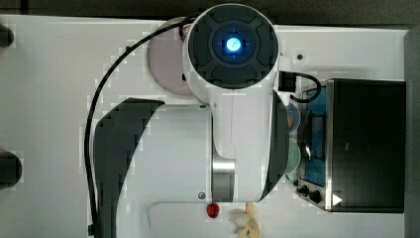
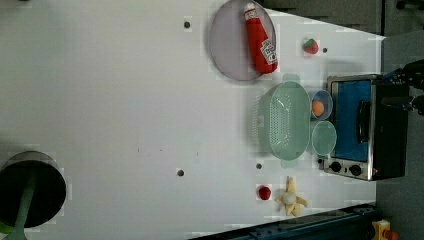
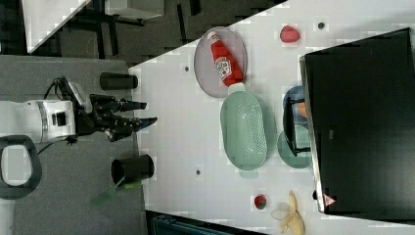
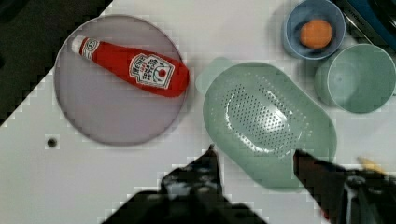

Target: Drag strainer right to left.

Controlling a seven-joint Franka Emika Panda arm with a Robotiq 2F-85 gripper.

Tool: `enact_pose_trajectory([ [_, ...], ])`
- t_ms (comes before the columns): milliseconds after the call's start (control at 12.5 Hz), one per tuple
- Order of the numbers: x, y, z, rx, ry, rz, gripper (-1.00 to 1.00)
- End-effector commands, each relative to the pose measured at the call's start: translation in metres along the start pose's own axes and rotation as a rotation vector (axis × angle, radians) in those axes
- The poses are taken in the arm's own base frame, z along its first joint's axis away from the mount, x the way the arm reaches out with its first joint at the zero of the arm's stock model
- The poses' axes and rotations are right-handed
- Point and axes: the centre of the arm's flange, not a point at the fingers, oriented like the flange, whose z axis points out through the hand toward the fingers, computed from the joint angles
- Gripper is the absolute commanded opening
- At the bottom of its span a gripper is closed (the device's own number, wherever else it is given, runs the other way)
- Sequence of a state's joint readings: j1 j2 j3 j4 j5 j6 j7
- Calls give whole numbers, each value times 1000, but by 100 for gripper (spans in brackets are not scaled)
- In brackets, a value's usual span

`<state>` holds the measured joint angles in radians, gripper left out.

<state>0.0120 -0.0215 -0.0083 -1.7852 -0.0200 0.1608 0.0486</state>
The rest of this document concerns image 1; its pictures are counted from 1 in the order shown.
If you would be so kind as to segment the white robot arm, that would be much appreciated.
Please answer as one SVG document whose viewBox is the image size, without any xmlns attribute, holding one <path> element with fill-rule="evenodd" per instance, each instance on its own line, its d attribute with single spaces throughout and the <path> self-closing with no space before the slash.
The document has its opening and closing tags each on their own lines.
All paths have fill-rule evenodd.
<svg viewBox="0 0 420 238">
<path fill-rule="evenodd" d="M 287 100 L 274 89 L 272 23 L 222 4 L 189 25 L 182 64 L 196 103 L 128 98 L 96 125 L 95 238 L 152 238 L 161 203 L 258 202 L 285 173 Z"/>
</svg>

